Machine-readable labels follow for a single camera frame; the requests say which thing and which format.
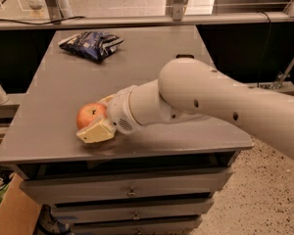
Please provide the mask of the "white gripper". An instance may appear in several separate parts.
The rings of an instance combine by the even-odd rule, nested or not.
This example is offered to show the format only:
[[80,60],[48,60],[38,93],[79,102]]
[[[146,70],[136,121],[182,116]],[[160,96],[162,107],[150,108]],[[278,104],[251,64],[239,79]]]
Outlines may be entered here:
[[142,129],[134,119],[129,105],[130,94],[135,85],[120,90],[115,95],[109,95],[99,100],[107,106],[107,117],[100,115],[87,126],[76,133],[84,143],[98,143],[112,139],[116,131],[122,134],[131,134]]

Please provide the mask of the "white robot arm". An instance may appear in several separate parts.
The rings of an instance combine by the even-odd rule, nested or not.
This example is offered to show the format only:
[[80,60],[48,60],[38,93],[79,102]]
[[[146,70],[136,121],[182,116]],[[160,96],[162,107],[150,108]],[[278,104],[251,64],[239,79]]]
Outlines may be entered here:
[[294,96],[238,82],[190,58],[171,60],[157,79],[82,107],[76,136],[98,143],[116,132],[130,134],[146,125],[198,116],[229,122],[294,161]]

